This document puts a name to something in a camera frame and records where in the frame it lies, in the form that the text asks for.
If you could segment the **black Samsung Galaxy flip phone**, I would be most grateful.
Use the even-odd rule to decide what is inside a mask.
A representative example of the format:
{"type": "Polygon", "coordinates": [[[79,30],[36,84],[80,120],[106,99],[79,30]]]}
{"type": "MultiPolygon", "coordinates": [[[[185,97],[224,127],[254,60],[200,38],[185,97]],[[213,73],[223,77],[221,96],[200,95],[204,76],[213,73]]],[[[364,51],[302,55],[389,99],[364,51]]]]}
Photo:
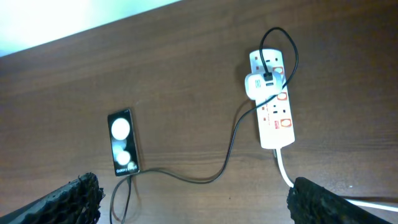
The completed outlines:
{"type": "Polygon", "coordinates": [[[131,110],[126,108],[107,117],[109,138],[117,177],[140,172],[139,154],[131,110]]]}

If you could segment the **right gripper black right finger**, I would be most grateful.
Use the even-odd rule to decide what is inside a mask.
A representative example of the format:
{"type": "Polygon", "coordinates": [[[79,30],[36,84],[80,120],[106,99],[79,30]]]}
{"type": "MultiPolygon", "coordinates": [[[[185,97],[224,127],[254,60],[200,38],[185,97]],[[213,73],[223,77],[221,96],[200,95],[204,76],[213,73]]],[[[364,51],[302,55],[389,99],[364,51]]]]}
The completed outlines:
{"type": "Polygon", "coordinates": [[[289,189],[287,208],[295,224],[390,224],[304,177],[289,189]]]}

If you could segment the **white USB charger adapter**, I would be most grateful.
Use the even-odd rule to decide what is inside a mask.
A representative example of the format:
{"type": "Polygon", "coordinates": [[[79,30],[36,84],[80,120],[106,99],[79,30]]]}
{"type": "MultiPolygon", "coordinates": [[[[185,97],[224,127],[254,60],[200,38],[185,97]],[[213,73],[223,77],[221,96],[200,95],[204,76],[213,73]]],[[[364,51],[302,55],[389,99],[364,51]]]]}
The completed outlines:
{"type": "Polygon", "coordinates": [[[248,74],[244,81],[246,94],[251,100],[277,95],[282,91],[283,81],[277,72],[248,74]]]}

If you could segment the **white power strip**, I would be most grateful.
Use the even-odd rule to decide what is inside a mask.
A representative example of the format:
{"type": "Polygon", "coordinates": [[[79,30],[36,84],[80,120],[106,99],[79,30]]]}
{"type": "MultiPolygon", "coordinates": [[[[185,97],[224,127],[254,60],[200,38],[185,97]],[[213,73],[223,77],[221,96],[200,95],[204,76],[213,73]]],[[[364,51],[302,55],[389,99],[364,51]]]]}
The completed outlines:
{"type": "MultiPolygon", "coordinates": [[[[264,49],[262,54],[268,71],[279,73],[284,79],[284,85],[287,77],[282,52],[276,49],[264,49]]],[[[258,50],[251,52],[249,59],[251,73],[265,73],[258,50]]],[[[292,144],[295,141],[295,133],[287,87],[282,86],[282,91],[277,95],[254,101],[257,106],[261,147],[280,149],[292,144]]]]}

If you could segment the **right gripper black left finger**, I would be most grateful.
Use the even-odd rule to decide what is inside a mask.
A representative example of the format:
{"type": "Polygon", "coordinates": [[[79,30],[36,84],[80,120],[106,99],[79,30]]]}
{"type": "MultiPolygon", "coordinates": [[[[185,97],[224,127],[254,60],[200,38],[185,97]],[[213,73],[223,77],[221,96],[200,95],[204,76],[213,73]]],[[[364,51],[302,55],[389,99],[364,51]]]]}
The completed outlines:
{"type": "Polygon", "coordinates": [[[104,192],[89,172],[3,217],[5,224],[88,224],[100,219],[104,192]]]}

